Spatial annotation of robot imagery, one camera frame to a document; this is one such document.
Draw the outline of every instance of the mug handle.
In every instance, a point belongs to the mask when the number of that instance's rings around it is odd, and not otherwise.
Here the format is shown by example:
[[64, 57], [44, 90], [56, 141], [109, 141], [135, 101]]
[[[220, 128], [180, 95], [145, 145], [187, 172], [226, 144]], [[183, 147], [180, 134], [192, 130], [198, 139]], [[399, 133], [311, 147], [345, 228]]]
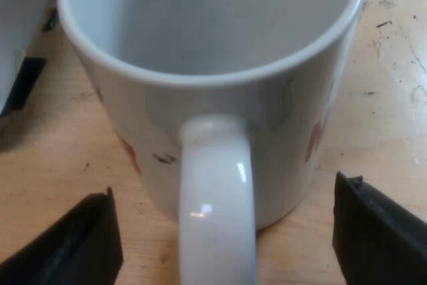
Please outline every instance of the mug handle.
[[244, 122], [198, 116], [181, 127], [181, 285], [254, 285], [250, 143]]

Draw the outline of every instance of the wooden table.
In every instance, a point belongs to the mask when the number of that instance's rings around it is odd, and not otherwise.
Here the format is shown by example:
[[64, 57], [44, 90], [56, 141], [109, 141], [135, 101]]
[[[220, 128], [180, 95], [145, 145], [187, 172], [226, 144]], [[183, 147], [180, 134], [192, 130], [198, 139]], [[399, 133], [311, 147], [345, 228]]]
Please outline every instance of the wooden table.
[[[117, 284], [177, 284], [176, 225], [147, 198], [60, 26], [31, 51], [49, 63], [0, 134], [0, 261], [112, 186]], [[427, 220], [426, 68], [427, 3], [367, 0], [310, 193], [258, 235], [259, 284], [344, 284], [331, 247], [338, 170]]]

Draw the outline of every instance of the mug rim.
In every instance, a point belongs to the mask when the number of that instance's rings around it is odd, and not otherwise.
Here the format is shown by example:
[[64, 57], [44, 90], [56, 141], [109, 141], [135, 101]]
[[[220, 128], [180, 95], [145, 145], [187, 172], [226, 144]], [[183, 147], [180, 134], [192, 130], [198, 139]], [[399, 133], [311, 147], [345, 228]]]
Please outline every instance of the mug rim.
[[164, 73], [162, 71], [147, 69], [122, 61], [98, 48], [96, 44], [82, 33], [71, 14], [69, 0], [57, 0], [57, 7], [64, 32], [74, 46], [90, 58], [90, 60], [96, 62], [96, 64], [104, 67], [106, 70], [133, 81], [152, 85], [203, 89], [208, 87], [242, 85], [263, 80], [280, 73], [285, 73], [303, 62], [310, 60], [321, 51], [331, 46], [333, 42], [350, 28], [361, 10], [362, 0], [349, 0], [344, 10], [325, 32], [290, 55], [249, 69], [209, 75]]

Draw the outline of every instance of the black plastic piece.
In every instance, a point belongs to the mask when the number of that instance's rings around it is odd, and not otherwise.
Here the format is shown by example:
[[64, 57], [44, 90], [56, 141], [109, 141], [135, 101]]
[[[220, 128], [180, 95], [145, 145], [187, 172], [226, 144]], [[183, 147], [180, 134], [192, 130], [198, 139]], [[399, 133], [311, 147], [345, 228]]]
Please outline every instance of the black plastic piece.
[[31, 90], [41, 71], [46, 64], [45, 58], [26, 57], [24, 58], [18, 76], [13, 83], [9, 97], [7, 98], [5, 107], [0, 113], [1, 116], [6, 116], [13, 110], [22, 109], [27, 101]]
[[364, 183], [338, 173], [333, 246], [348, 285], [427, 284], [427, 225]]
[[123, 263], [111, 188], [91, 194], [0, 264], [1, 285], [112, 285]]
[[56, 24], [59, 21], [58, 10], [56, 8], [52, 9], [49, 18], [47, 19], [45, 25], [42, 28], [42, 32], [46, 33], [55, 28]]

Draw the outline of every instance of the white mug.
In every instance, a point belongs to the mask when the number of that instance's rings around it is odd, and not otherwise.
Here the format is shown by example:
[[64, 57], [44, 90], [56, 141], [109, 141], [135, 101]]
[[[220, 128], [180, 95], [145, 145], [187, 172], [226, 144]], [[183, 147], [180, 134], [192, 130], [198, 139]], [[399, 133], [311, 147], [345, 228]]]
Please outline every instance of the white mug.
[[255, 230], [307, 192], [362, 0], [58, 0], [181, 284], [255, 284]]

